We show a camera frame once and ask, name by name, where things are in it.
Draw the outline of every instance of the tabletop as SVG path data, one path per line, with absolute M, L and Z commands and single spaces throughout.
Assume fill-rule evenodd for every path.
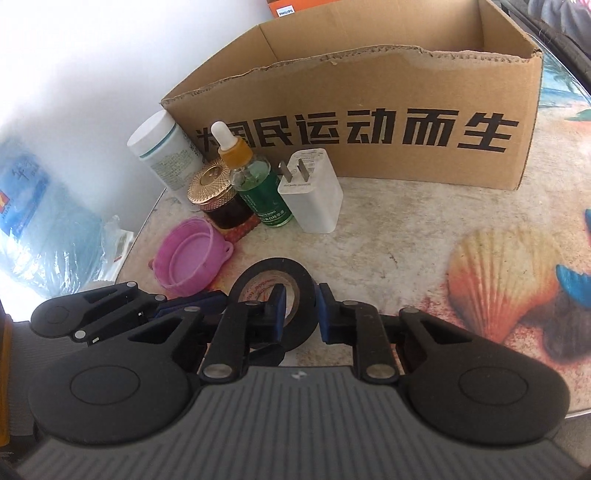
M 571 413 L 591 409 L 591 97 L 546 51 L 534 138 L 514 192 L 437 183 L 339 179 L 336 230 L 292 220 L 238 241 L 211 288 L 229 292 L 253 263 L 288 257 L 337 300 L 396 314 L 414 305 L 537 358 L 569 385 Z M 119 274 L 167 294 L 148 268 L 166 234 L 195 215 L 165 192 Z M 315 334 L 296 365 L 351 364 Z

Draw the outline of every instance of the pink plastic cap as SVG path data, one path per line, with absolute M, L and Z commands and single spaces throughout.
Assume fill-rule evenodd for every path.
M 233 251 L 234 246 L 207 220 L 193 217 L 179 223 L 167 235 L 152 268 L 156 280 L 166 290 L 188 297 L 213 281 Z

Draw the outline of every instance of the metal prong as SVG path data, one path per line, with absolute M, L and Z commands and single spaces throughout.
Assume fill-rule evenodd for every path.
M 290 183 L 291 179 L 293 178 L 293 175 L 287 168 L 287 165 L 285 165 L 285 162 L 279 162 L 279 170 L 281 170 L 281 173 L 283 173 L 283 176 L 287 180 L 287 183 Z
M 304 181 L 308 181 L 310 179 L 310 172 L 308 171 L 308 169 L 304 165 L 304 162 L 302 162 L 301 159 L 298 160 L 297 168 L 300 171 L 301 176 L 304 177 Z

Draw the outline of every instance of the gold jar lid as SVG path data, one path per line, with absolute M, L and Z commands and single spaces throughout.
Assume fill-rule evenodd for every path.
M 230 169 L 217 158 L 197 173 L 189 185 L 189 200 L 208 212 L 227 204 L 236 196 L 230 184 Z

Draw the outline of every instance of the white jar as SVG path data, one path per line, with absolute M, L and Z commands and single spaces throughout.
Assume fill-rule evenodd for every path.
M 181 203 L 195 210 L 187 191 L 205 160 L 170 113 L 160 110 L 148 118 L 131 135 L 127 146 L 156 172 Z

